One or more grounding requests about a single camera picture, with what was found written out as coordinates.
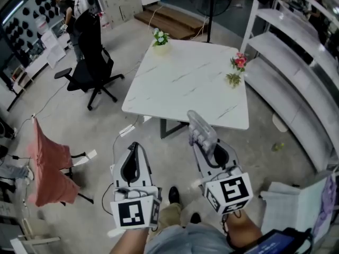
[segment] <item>gray shirt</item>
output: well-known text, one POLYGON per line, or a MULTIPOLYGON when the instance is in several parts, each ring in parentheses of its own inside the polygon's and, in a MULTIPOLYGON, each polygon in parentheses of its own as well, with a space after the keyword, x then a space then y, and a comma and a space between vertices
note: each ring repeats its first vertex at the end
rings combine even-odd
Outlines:
POLYGON ((216 228, 204 224, 189 223, 164 229, 146 244, 146 254, 229 254, 233 249, 226 237, 216 228))

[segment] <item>chair armrest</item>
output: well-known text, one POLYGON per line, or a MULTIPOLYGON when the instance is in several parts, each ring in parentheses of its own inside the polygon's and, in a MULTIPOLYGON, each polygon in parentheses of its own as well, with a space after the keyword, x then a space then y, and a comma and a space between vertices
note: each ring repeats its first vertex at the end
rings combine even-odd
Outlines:
POLYGON ((64 77, 64 76, 66 76, 66 75, 69 75, 71 71, 72 71, 72 68, 68 68, 68 69, 59 71, 59 72, 57 72, 57 73, 54 75, 54 79, 59 79, 59 78, 61 78, 61 77, 64 77))

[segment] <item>fan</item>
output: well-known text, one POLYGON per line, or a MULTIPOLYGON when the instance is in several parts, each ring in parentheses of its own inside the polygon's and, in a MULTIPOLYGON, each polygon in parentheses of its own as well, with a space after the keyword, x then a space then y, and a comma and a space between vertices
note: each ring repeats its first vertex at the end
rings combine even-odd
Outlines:
POLYGON ((211 39, 212 19, 214 16, 218 16, 224 13, 230 6, 232 0, 195 0, 195 8, 203 15, 208 16, 208 32, 207 43, 211 39))

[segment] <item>wooden step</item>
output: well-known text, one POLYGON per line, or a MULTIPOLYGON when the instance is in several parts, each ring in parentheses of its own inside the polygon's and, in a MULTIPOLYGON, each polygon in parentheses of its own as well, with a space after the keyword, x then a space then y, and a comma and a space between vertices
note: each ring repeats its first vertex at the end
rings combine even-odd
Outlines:
POLYGON ((199 30, 203 26, 202 21, 200 21, 196 18, 193 18, 189 15, 186 15, 182 12, 173 10, 173 9, 165 7, 165 6, 160 8, 160 10, 158 10, 158 8, 160 8, 159 5, 153 5, 153 6, 147 7, 146 10, 152 12, 152 14, 154 13, 154 11, 157 10, 155 15, 160 15, 162 17, 169 19, 169 20, 177 22, 177 23, 187 27, 188 29, 194 31, 195 33, 198 33, 199 30))
MULTIPOLYGON (((152 15, 153 13, 151 11, 143 11, 134 15, 134 18, 148 24, 152 15)), ((170 34, 169 36, 172 39, 187 40, 195 36, 194 31, 157 14, 154 14, 150 26, 159 28, 165 33, 170 34)))

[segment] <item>pink cloth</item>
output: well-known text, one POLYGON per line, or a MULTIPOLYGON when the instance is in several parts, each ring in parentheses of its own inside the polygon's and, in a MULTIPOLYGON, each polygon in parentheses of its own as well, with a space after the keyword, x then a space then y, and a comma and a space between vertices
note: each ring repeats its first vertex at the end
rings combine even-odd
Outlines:
POLYGON ((43 134, 36 117, 34 133, 35 140, 28 145, 28 154, 35 164, 37 193, 29 196, 29 202, 37 207, 57 202, 74 203, 79 186, 60 171, 73 166, 69 146, 49 140, 43 134))

